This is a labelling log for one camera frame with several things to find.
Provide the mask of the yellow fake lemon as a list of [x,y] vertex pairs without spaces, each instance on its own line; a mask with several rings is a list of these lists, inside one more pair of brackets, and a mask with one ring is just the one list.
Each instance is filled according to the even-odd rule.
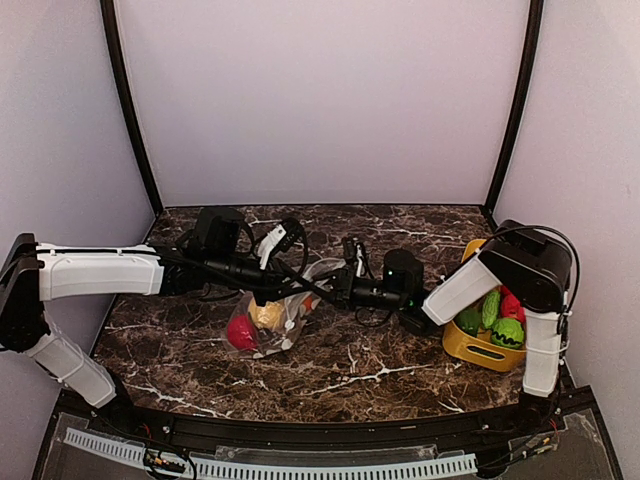
[[287,313],[283,301],[270,302],[258,306],[252,299],[248,306],[249,318],[257,329],[281,331],[284,329]]

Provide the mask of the clear polka dot zip bag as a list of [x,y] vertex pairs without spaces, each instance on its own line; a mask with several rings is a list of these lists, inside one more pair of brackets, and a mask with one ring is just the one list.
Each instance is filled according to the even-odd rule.
[[224,348],[244,359],[289,350],[320,302],[320,296],[306,291],[258,306],[252,293],[244,293],[222,331]]

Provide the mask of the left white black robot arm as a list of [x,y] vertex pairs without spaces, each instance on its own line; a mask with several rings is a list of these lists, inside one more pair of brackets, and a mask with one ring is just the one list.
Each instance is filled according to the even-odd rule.
[[302,268],[277,256],[305,243],[302,224],[288,217],[261,237],[230,207],[206,207],[173,245],[63,247],[19,235],[1,269],[1,349],[33,359],[70,387],[120,436],[141,427],[126,389],[91,359],[45,313],[47,302],[78,296],[180,296],[221,286],[249,291],[257,304],[307,286]]

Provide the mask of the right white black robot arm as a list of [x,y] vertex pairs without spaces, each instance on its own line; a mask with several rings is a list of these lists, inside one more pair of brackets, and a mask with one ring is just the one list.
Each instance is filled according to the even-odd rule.
[[578,254],[566,236],[550,227],[506,220],[432,290],[424,287],[423,264],[408,250],[385,254],[380,279],[364,276],[365,261],[351,240],[344,253],[344,266],[326,275],[330,302],[353,311],[396,313],[404,328],[417,335],[453,322],[464,309],[506,288],[526,318],[522,389],[531,395],[511,410],[510,424],[530,434],[547,420],[544,398],[556,386],[579,285]]

